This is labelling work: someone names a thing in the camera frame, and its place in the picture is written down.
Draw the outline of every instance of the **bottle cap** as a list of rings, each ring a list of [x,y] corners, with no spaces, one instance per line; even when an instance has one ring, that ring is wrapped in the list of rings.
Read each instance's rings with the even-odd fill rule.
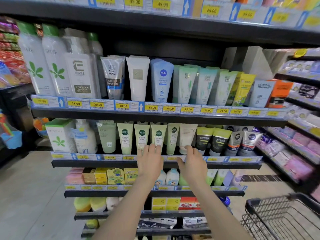
[[[59,29],[50,24],[42,24],[43,35],[44,36],[57,36],[59,37]]]
[[[88,40],[98,41],[98,35],[96,33],[88,33]]]
[[[36,28],[33,24],[18,21],[17,26],[19,31],[24,34],[37,35]]]

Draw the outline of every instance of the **human hand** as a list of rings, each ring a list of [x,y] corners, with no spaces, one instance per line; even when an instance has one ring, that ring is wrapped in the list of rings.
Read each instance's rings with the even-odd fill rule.
[[[206,161],[203,160],[201,153],[196,148],[187,145],[185,149],[187,150],[186,162],[184,163],[178,157],[178,165],[182,176],[191,188],[205,184],[208,173]]]
[[[163,169],[163,159],[161,156],[161,146],[154,144],[145,145],[142,150],[138,150],[137,162],[138,162],[138,177],[144,178],[144,180],[155,185],[155,181],[160,176]]]

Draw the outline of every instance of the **floor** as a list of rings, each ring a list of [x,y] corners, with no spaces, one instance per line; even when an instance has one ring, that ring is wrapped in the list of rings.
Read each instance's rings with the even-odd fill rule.
[[[84,221],[74,221],[73,199],[65,199],[64,178],[68,168],[52,168],[48,151],[34,151],[15,158],[0,169],[1,239],[80,239]],[[276,174],[267,164],[249,175]],[[245,182],[244,197],[231,197],[231,209],[240,221],[250,198],[285,195],[293,190],[285,182]]]

